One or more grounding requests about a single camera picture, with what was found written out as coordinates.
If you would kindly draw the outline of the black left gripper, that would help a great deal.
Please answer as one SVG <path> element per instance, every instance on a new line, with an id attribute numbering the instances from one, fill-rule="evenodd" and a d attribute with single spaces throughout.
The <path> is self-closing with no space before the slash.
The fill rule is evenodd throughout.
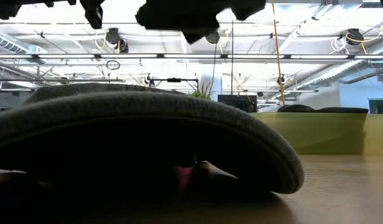
<path id="1" fill-rule="evenodd" d="M 85 18 L 93 29 L 102 28 L 103 9 L 101 4 L 105 0 L 80 0 L 85 10 Z M 56 2 L 68 2 L 71 6 L 76 0 L 0 0 L 0 19 L 16 17 L 23 5 L 45 4 L 47 7 L 54 7 Z"/>

